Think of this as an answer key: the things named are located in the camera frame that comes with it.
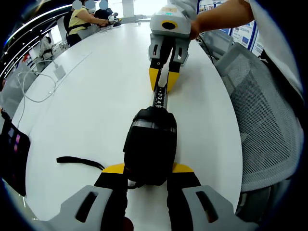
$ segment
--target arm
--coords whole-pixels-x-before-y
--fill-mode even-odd
[[[200,32],[245,25],[254,19],[250,4],[244,0],[228,0],[224,4],[197,16],[192,22],[191,39]]]
[[[93,24],[108,24],[108,20],[94,18],[91,14],[89,14],[87,11],[80,11],[77,15],[77,18],[87,22],[87,23],[93,23]]]

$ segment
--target poster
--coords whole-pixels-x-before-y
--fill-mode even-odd
[[[256,24],[254,21],[233,29],[232,37],[234,42],[242,44],[247,49],[250,49],[251,43],[254,40]]]
[[[256,37],[256,40],[255,40],[255,43],[252,46],[251,52],[256,56],[259,56],[259,55],[261,55],[263,50],[264,50],[264,48],[263,48],[263,45],[261,43],[261,37],[260,37],[259,31],[257,31],[257,37]]]
[[[216,7],[217,4],[222,4],[226,0],[201,0],[198,4],[198,13],[202,13],[204,11],[212,10]]]

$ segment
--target person's hand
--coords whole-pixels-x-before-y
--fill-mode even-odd
[[[190,39],[191,40],[196,39],[199,36],[199,34],[200,34],[200,28],[198,23],[196,23],[196,21],[192,21]]]
[[[99,26],[101,26],[101,27],[105,27],[105,26],[107,26],[107,25],[108,25],[108,23],[99,24]]]

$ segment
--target yellow label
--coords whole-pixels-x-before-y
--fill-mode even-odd
[[[178,9],[177,9],[177,8],[171,8],[171,7],[163,7],[163,8],[162,8],[162,11],[163,11],[163,12],[172,12],[172,13],[176,13],[176,12],[178,12]]]

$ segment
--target person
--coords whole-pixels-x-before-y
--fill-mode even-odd
[[[76,43],[81,41],[80,36],[77,34],[78,31],[84,30],[91,24],[98,24],[100,26],[108,25],[108,20],[103,20],[93,17],[85,8],[86,0],[82,1],[82,7],[79,10],[72,8],[72,16],[69,21],[67,42],[70,46],[74,46]]]
[[[106,10],[98,9],[95,12],[94,17],[108,20],[110,16],[116,18],[118,15],[118,13],[113,13],[110,8],[107,8]]]
[[[191,39],[196,39],[201,32],[234,28],[255,20],[259,29],[264,52],[261,57],[273,63],[285,78],[289,91],[299,100],[302,99],[303,86],[293,53],[269,13],[256,0],[228,0],[220,6],[203,12],[191,24]]]
[[[40,35],[39,56],[42,60],[52,59],[52,43],[51,38]]]

